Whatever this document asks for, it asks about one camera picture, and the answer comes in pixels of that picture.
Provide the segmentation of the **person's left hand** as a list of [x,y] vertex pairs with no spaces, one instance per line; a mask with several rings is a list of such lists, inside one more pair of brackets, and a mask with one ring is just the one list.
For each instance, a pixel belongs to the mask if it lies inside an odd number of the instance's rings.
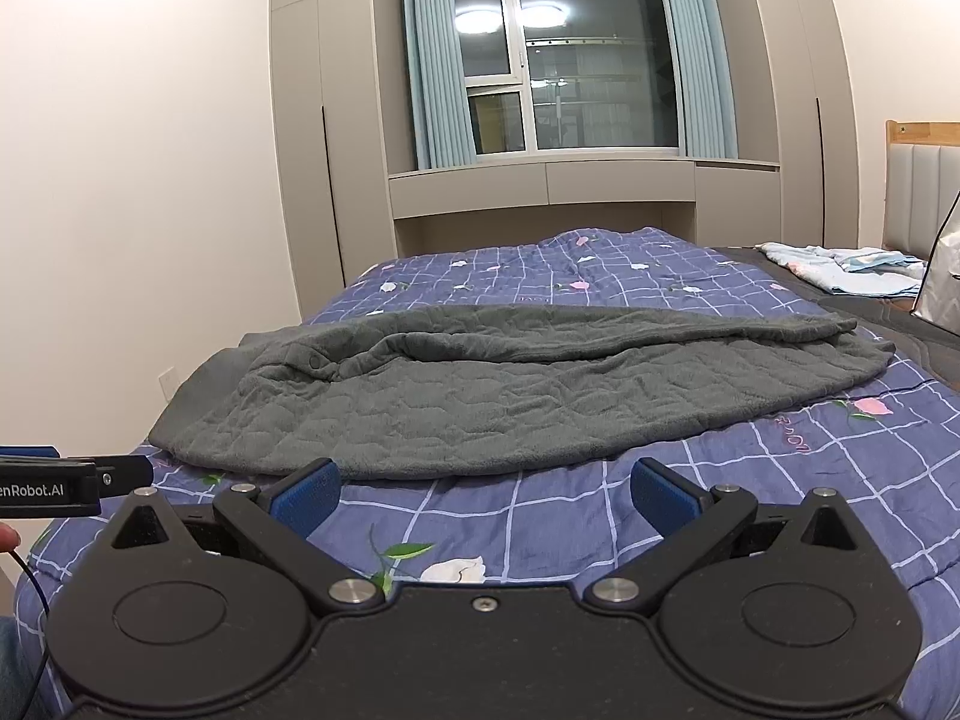
[[11,553],[21,544],[20,534],[10,525],[0,523],[0,553]]

